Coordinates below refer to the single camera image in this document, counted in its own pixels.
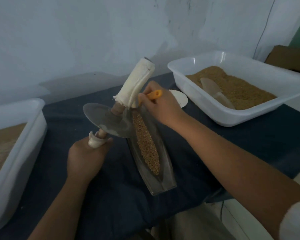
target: person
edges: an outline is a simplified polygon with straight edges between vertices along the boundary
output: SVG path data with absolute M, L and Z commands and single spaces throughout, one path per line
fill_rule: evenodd
M 162 89 L 150 101 L 146 94 Z M 190 117 L 172 93 L 150 81 L 139 99 L 161 123 L 179 133 L 223 185 L 274 239 L 300 239 L 300 185 L 266 162 L 244 151 Z M 88 138 L 69 150 L 67 179 L 29 240 L 74 239 L 89 182 L 101 169 L 112 139 L 97 149 Z

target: person's left hand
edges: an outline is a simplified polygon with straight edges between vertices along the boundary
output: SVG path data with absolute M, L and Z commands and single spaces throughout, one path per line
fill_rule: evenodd
M 100 171 L 113 139 L 97 149 L 90 147 L 88 141 L 86 137 L 72 145 L 67 163 L 68 179 L 84 184 L 89 184 Z

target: orange brush handle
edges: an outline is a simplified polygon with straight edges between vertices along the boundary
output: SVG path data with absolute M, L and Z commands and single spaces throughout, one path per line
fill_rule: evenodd
M 147 97 L 149 100 L 155 100 L 155 99 L 160 98 L 161 96 L 162 96 L 162 90 L 160 90 L 160 89 L 147 94 Z

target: white sleeve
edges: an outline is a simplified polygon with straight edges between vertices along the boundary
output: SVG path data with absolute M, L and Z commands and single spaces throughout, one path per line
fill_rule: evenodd
M 279 230 L 280 240 L 300 240 L 300 202 L 294 204 L 284 216 Z

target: white disc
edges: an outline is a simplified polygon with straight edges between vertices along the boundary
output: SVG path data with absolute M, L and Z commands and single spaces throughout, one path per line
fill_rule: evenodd
M 183 92 L 180 92 L 180 91 L 177 91 L 177 90 L 170 90 L 170 89 L 169 89 L 169 91 L 176 98 L 176 100 L 180 104 L 181 108 L 183 108 L 184 106 L 187 105 L 187 103 L 188 103 L 188 97 Z

